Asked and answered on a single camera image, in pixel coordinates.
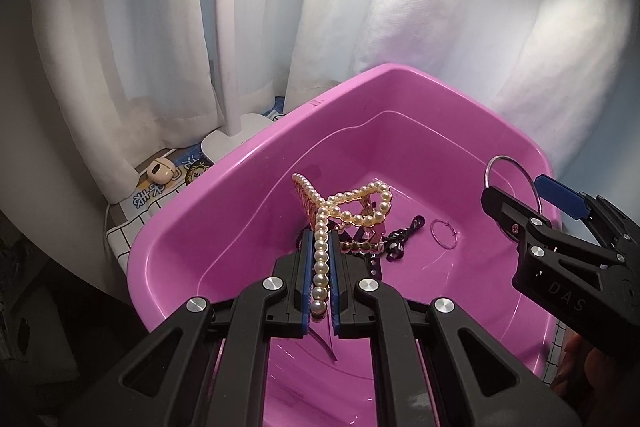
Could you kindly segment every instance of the metal ring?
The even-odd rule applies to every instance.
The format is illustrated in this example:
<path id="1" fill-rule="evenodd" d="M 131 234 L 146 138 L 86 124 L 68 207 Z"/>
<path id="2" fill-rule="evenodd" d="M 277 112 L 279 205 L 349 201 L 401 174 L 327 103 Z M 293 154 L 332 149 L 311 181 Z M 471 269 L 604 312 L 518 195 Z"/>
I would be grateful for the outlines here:
<path id="1" fill-rule="evenodd" d="M 446 225 L 446 227 L 449 228 L 449 230 L 453 233 L 453 245 L 445 245 L 441 240 L 439 240 L 436 237 L 436 233 L 433 230 L 434 223 L 442 223 L 443 225 Z M 456 232 L 456 229 L 453 228 L 453 225 L 449 221 L 445 221 L 444 219 L 438 218 L 431 221 L 431 235 L 433 235 L 433 238 L 436 240 L 436 243 L 438 243 L 445 250 L 453 250 L 458 244 L 458 232 Z"/>
<path id="2" fill-rule="evenodd" d="M 538 195 L 538 191 L 536 190 L 536 184 L 533 182 L 526 169 L 510 156 L 494 156 L 489 160 L 489 163 L 487 163 L 486 169 L 484 170 L 484 188 L 489 188 L 489 174 L 491 173 L 491 169 L 494 167 L 494 163 L 501 160 L 514 165 L 520 172 L 522 172 L 522 174 L 524 174 L 524 177 L 529 182 L 531 190 L 533 190 L 533 195 L 536 197 L 536 203 L 538 204 L 538 213 L 540 214 L 540 216 L 542 216 L 542 201 L 540 200 L 540 196 Z"/>

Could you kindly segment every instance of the pink tub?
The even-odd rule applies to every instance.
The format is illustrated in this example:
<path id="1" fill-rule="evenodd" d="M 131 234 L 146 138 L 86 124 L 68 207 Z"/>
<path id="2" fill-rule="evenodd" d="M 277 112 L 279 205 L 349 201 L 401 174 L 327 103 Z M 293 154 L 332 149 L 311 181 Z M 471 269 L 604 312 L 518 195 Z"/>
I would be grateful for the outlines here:
<path id="1" fill-rule="evenodd" d="M 480 206 L 484 168 L 497 154 L 516 158 L 532 177 L 551 175 L 537 146 L 486 108 L 412 68 L 374 68 L 244 143 L 145 225 L 129 257 L 133 303 L 151 330 L 191 296 L 221 301 L 270 275 L 305 226 L 293 172 L 324 197 L 380 179 L 395 194 L 388 232 L 416 214 L 427 222 L 404 259 L 382 260 L 383 280 L 406 298 L 455 299 L 540 375 L 555 320 L 511 286 L 516 246 Z M 492 183 L 535 208 L 510 164 L 497 164 Z M 558 211 L 543 204 L 558 223 Z M 435 218 L 458 231 L 453 250 L 431 236 Z M 436 230 L 447 240 L 446 229 Z M 368 341 L 338 340 L 329 325 L 311 327 L 337 362 L 309 335 L 271 343 L 266 426 L 376 424 Z"/>

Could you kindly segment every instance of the black triangular cutout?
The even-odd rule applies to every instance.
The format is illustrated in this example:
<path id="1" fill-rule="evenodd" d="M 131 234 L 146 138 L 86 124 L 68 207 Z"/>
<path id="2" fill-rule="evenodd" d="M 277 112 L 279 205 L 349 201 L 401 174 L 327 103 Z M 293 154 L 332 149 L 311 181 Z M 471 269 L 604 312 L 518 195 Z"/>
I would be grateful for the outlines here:
<path id="1" fill-rule="evenodd" d="M 596 288 L 596 290 L 598 290 L 598 291 L 602 290 L 602 287 L 600 286 L 600 278 L 598 277 L 598 274 L 596 272 L 594 272 L 592 270 L 589 270 L 587 268 L 582 268 L 580 266 L 575 266 L 574 264 L 571 264 L 571 263 L 567 263 L 566 261 L 563 261 L 562 259 L 559 259 L 558 263 L 564 269 L 567 269 L 572 274 L 577 275 L 580 279 L 585 281 L 588 285 L 593 286 L 594 288 Z"/>
<path id="2" fill-rule="evenodd" d="M 122 378 L 122 384 L 149 398 L 155 397 L 181 337 L 182 330 L 171 331 L 138 365 L 129 369 Z"/>
<path id="3" fill-rule="evenodd" d="M 493 396 L 516 385 L 514 375 L 489 349 L 467 329 L 458 332 L 474 376 L 485 396 Z"/>

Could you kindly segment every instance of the pearl bead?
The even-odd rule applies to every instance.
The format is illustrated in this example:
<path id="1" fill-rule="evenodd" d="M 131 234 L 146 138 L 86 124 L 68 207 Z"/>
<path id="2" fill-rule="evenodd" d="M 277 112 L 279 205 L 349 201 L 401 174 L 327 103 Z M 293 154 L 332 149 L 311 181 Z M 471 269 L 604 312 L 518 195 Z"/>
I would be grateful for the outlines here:
<path id="1" fill-rule="evenodd" d="M 324 273 L 316 273 L 314 275 L 314 286 L 329 286 L 329 277 Z"/>
<path id="2" fill-rule="evenodd" d="M 316 261 L 316 264 L 314 264 L 314 272 L 327 274 L 329 273 L 329 265 L 323 261 Z"/>
<path id="3" fill-rule="evenodd" d="M 329 254 L 326 253 L 326 250 L 316 250 L 314 259 L 316 261 L 322 261 L 323 263 L 326 263 L 329 260 Z"/>
<path id="4" fill-rule="evenodd" d="M 324 286 L 316 286 L 311 290 L 311 298 L 316 301 L 326 301 L 329 296 L 329 292 Z"/>
<path id="5" fill-rule="evenodd" d="M 311 312 L 314 315 L 324 315 L 326 313 L 326 302 L 313 301 L 311 303 Z"/>

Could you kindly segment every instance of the silver screw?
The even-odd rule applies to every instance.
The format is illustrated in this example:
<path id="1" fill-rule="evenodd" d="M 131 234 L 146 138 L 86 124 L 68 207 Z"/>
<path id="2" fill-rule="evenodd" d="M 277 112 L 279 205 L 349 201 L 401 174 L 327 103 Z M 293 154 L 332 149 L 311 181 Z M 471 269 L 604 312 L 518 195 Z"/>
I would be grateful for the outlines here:
<path id="1" fill-rule="evenodd" d="M 267 279 L 262 281 L 262 286 L 264 286 L 266 290 L 270 290 L 272 292 L 282 288 L 283 284 L 284 283 L 280 277 L 267 277 Z"/>
<path id="2" fill-rule="evenodd" d="M 447 299 L 446 297 L 441 297 L 440 299 L 436 300 L 434 306 L 440 313 L 452 312 L 453 308 L 456 307 L 456 305 L 453 304 L 453 301 L 451 299 Z"/>
<path id="3" fill-rule="evenodd" d="M 207 301 L 202 297 L 194 297 L 193 299 L 189 299 L 187 301 L 187 309 L 193 313 L 201 312 L 206 307 Z"/>
<path id="4" fill-rule="evenodd" d="M 374 292 L 380 287 L 380 284 L 375 279 L 367 278 L 367 279 L 360 280 L 360 282 L 358 283 L 358 286 L 360 286 L 360 289 L 366 292 Z"/>

